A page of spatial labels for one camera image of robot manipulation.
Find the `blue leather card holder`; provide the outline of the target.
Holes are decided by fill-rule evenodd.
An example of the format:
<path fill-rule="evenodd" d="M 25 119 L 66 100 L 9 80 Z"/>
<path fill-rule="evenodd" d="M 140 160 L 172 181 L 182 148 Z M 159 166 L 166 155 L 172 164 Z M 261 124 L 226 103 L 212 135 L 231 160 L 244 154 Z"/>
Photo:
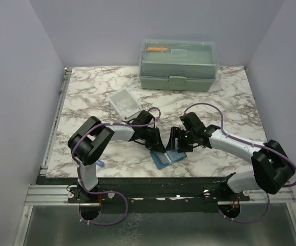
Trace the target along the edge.
<path fill-rule="evenodd" d="M 150 155 L 158 170 L 182 161 L 187 157 L 186 153 L 179 153 L 177 150 L 166 151 L 165 153 L 150 151 Z"/>

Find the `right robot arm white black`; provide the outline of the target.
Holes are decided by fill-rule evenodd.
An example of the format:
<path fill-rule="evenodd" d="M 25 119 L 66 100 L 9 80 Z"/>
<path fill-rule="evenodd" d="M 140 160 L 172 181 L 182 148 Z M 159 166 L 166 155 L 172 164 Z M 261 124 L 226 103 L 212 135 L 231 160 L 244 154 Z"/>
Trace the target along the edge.
<path fill-rule="evenodd" d="M 195 147 L 217 149 L 252 165 L 251 171 L 232 173 L 221 182 L 220 196 L 224 200 L 233 200 L 246 190 L 261 189 L 274 195 L 295 174 L 281 145 L 274 140 L 253 143 L 244 138 L 230 137 L 218 126 L 205 126 L 194 112 L 181 116 L 180 120 L 184 128 L 171 128 L 166 150 L 186 153 Z"/>

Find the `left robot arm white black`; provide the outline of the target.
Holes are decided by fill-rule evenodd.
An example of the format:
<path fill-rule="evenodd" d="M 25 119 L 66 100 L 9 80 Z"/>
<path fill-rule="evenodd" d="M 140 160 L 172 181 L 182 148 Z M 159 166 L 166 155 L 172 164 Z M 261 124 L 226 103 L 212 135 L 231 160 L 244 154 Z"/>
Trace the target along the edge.
<path fill-rule="evenodd" d="M 123 122 L 103 122 L 91 116 L 68 140 L 72 159 L 77 163 L 77 187 L 68 189 L 68 202 L 102 201 L 103 195 L 113 194 L 125 198 L 116 191 L 98 191 L 96 162 L 110 142 L 129 142 L 138 145 L 131 150 L 165 153 L 160 130 L 156 122 L 160 109 L 142 110 L 134 119 Z"/>

